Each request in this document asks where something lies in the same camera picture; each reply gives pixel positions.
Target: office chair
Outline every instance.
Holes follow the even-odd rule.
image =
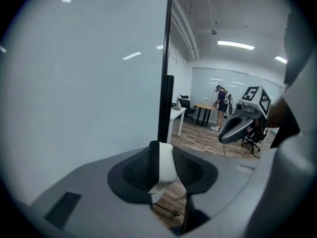
[[[252,154],[254,157],[258,158],[258,156],[254,155],[254,147],[256,147],[256,148],[258,149],[258,152],[261,151],[261,149],[260,149],[259,146],[257,146],[257,144],[255,143],[255,141],[259,142],[259,140],[264,140],[265,137],[266,137],[266,135],[267,135],[267,132],[268,132],[268,130],[265,130],[265,134],[261,135],[261,138],[260,138],[260,139],[258,139],[258,138],[255,139],[255,138],[252,137],[251,135],[247,135],[245,138],[242,139],[242,142],[243,142],[243,143],[241,144],[241,146],[244,146],[244,145],[246,145],[246,144],[251,145],[251,154]]]
[[[188,99],[187,95],[181,95],[180,97],[181,97],[181,99],[178,99],[178,101],[180,103],[180,106],[182,108],[186,108],[185,114],[184,114],[184,120],[186,118],[189,118],[192,121],[194,121],[193,114],[196,111],[196,107],[194,107],[193,109],[190,108],[190,101],[189,100],[185,100],[185,99]]]

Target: person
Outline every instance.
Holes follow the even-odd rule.
[[[284,35],[284,48],[287,58],[284,79],[285,92],[303,69],[316,43],[315,36],[312,34],[299,9],[293,4],[291,4],[290,8],[291,13],[288,15]],[[260,126],[260,122],[258,120],[255,121],[255,128]],[[279,127],[271,148],[278,147],[284,139],[300,132],[293,113],[282,97],[271,105],[265,126],[268,128]]]
[[[220,125],[222,123],[224,114],[227,111],[228,105],[225,104],[224,98],[226,97],[228,91],[224,89],[221,85],[216,86],[216,92],[218,93],[218,100],[213,104],[216,107],[218,104],[218,114],[217,114],[217,123],[215,126],[212,126],[211,129],[214,131],[219,131]]]

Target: white cable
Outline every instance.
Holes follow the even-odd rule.
[[[192,146],[191,146],[190,143],[189,143],[188,138],[187,138],[182,132],[181,132],[181,134],[187,139],[187,142],[188,142],[190,148],[192,148]],[[202,152],[205,151],[205,150],[207,150],[207,151],[210,152],[210,153],[214,152],[214,154],[216,154],[216,149],[215,149],[213,146],[211,146],[211,145],[206,146],[206,147],[204,148],[204,150],[202,150]]]

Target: white sneaker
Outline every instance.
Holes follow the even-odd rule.
[[[211,126],[210,129],[218,132],[219,131],[219,127],[220,126]]]

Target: backpack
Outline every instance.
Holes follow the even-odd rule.
[[[223,99],[224,103],[228,106],[232,106],[232,96],[230,93],[226,94],[226,97]]]

